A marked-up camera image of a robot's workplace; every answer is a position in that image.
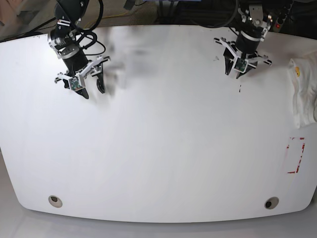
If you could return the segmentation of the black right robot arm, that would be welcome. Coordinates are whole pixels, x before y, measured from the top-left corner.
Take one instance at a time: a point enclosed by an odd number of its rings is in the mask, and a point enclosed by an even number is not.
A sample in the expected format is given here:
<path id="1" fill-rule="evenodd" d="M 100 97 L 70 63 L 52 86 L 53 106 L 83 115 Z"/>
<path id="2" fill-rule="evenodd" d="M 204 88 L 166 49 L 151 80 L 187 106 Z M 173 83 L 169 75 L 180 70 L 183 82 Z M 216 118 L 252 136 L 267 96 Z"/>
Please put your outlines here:
<path id="1" fill-rule="evenodd" d="M 106 92 L 103 63 L 110 60 L 110 57 L 103 56 L 106 47 L 93 32 L 103 17 L 103 1 L 99 1 L 95 23 L 88 29 L 78 26 L 88 4 L 88 0 L 58 0 L 54 8 L 56 27 L 48 34 L 50 48 L 67 67 L 66 73 L 58 73 L 54 82 L 62 81 L 65 89 L 85 99 L 89 99 L 85 85 L 88 75 L 97 77 L 96 85 L 100 93 Z"/>

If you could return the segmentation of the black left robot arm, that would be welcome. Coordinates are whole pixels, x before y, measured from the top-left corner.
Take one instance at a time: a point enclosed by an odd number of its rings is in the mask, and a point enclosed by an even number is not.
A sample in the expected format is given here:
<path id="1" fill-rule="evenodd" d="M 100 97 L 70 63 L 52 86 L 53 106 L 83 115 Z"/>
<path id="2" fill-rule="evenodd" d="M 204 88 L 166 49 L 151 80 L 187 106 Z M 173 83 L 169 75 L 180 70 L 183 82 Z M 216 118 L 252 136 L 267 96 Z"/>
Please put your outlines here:
<path id="1" fill-rule="evenodd" d="M 250 4 L 238 8 L 241 15 L 241 26 L 235 41 L 227 41 L 224 37 L 214 38 L 214 41 L 224 47 L 225 74 L 237 72 L 236 78 L 257 68 L 259 62 L 271 65 L 272 61 L 266 55 L 259 55 L 258 45 L 264 41 L 272 25 L 272 16 L 264 13 L 262 4 Z"/>

